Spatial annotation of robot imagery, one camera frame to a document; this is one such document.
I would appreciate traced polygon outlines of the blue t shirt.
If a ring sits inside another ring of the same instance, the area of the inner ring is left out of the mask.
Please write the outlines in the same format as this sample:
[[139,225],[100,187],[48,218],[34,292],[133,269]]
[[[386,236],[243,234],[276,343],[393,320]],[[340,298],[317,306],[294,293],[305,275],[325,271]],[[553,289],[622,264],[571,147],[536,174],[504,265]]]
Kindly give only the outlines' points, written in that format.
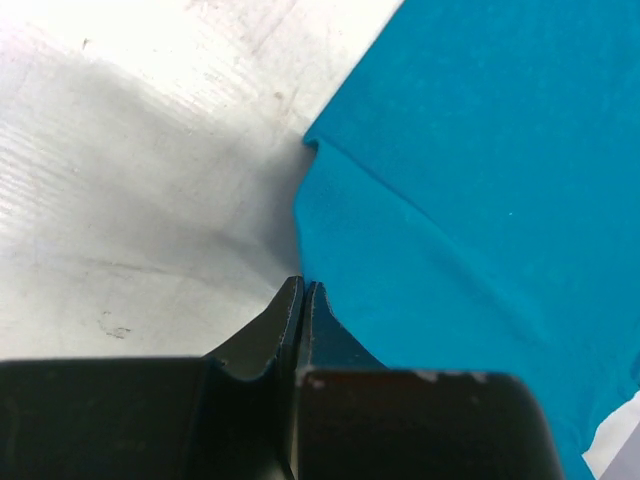
[[639,5],[406,1],[305,136],[304,275],[391,366],[503,371],[567,474],[639,387]]

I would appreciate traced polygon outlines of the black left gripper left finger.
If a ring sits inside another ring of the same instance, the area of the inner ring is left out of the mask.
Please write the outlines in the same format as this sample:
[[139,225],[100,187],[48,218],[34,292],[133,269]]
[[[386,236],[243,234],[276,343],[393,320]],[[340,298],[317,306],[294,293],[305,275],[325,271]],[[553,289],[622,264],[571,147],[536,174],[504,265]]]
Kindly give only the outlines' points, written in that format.
[[304,285],[200,357],[1,365],[5,479],[273,479],[286,475]]

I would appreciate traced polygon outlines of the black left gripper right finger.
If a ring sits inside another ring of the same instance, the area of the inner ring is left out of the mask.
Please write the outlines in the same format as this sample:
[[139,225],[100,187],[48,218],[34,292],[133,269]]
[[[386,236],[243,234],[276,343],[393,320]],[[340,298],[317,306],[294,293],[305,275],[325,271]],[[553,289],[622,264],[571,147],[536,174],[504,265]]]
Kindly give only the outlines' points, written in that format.
[[560,479],[528,388],[497,373],[392,369],[306,295],[296,368],[301,479]]

